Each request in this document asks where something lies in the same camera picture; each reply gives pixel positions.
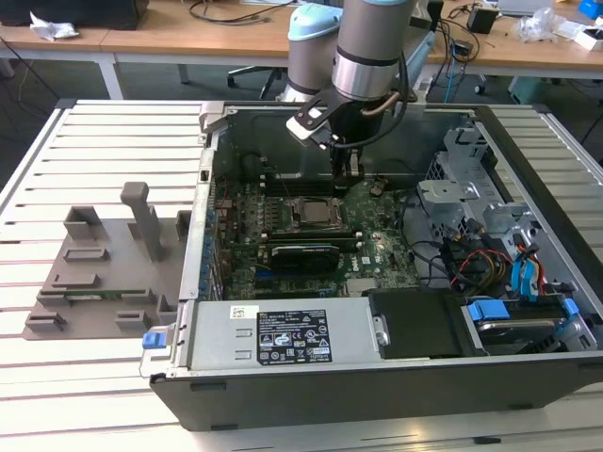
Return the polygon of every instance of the warning label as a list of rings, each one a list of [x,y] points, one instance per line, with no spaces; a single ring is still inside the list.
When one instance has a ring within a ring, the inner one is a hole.
[[[257,361],[262,365],[330,363],[327,313],[257,313]]]

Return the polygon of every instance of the power connector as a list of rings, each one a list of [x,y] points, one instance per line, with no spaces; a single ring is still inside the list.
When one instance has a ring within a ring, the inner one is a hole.
[[[473,51],[473,44],[466,40],[454,40],[450,44],[450,50],[454,52],[457,57],[467,57],[471,55]]]

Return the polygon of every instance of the floor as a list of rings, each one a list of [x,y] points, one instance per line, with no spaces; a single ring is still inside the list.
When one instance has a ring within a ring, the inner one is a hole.
[[[107,99],[105,85],[98,67],[93,63],[66,61],[36,61],[33,69],[63,98]],[[238,79],[239,89],[228,89],[224,66],[189,66],[190,84],[179,82],[174,65],[124,64],[122,75],[130,99],[224,99],[257,100],[259,90],[268,73],[243,75]],[[491,77],[487,91],[477,95],[476,76],[467,76],[453,99],[462,104],[510,104],[507,92],[508,77]],[[44,124],[56,102],[24,64],[15,68],[15,76],[4,81],[0,89],[0,188],[4,186]],[[274,83],[269,98],[279,94],[285,80]],[[430,100],[443,102],[446,87],[436,87]],[[23,104],[16,101],[21,98]],[[592,81],[562,81],[549,84],[543,104],[563,125],[581,139],[593,120],[601,113],[598,98],[603,98],[603,85]],[[591,133],[585,147],[595,157],[603,158],[603,123]]]

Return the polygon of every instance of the motherboard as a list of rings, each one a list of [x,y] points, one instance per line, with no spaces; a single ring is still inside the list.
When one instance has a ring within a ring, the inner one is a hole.
[[[338,198],[269,196],[262,185],[218,181],[223,299],[360,297],[417,286],[400,238],[403,196],[375,193],[371,182]]]

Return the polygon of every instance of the wooden tabletop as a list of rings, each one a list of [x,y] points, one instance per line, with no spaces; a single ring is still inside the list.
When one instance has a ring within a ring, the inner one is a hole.
[[[266,6],[220,0],[208,8],[207,15],[227,19],[263,8]],[[286,35],[294,10],[278,8],[265,13],[270,18],[265,24],[225,26],[193,18],[179,0],[151,0],[136,31],[111,30],[101,47],[104,52],[287,57]],[[197,11],[203,13],[203,5]]]
[[[101,42],[109,32],[106,28],[77,28],[79,36],[66,40],[43,40],[28,26],[0,25],[0,36],[15,49],[101,51]]]
[[[451,9],[470,4],[469,0],[446,0],[443,17]],[[219,0],[207,14],[225,19],[255,12],[265,7],[244,6],[238,0]],[[580,19],[578,0],[556,4],[557,11],[568,19]],[[151,0],[139,28],[133,31],[81,28],[81,36],[49,42],[42,40],[26,26],[0,28],[3,38],[15,48],[91,50],[123,53],[160,53],[185,55],[214,55],[229,57],[287,57],[287,30],[294,8],[278,8],[267,13],[270,21],[245,26],[208,24],[194,19],[180,0]],[[467,14],[456,22],[466,24]],[[481,42],[478,57],[471,63],[492,67],[527,67],[547,69],[603,70],[603,52],[587,52],[572,41],[559,38],[557,42],[522,43],[512,36],[516,19],[497,19],[489,35],[477,35]],[[472,41],[460,27],[452,26],[456,39]],[[428,61],[444,59],[444,40],[437,34],[436,44]]]
[[[442,17],[447,18],[451,9],[467,3],[471,2],[447,0]],[[555,5],[555,9],[570,20],[585,22],[586,16],[582,16],[577,11],[578,3],[577,1],[558,3]],[[467,14],[461,14],[455,19],[455,22],[466,24],[466,20]],[[500,17],[495,21],[490,34],[476,35],[480,39],[481,48],[477,58],[470,64],[517,68],[603,70],[603,52],[588,52],[575,42],[561,37],[558,37],[557,42],[523,43],[511,33],[511,28],[516,22],[517,19],[514,18]],[[451,25],[450,31],[455,39],[474,42],[473,38],[459,26]],[[439,63],[445,56],[444,39],[441,33],[437,33],[437,35],[436,44],[429,57],[430,63]]]

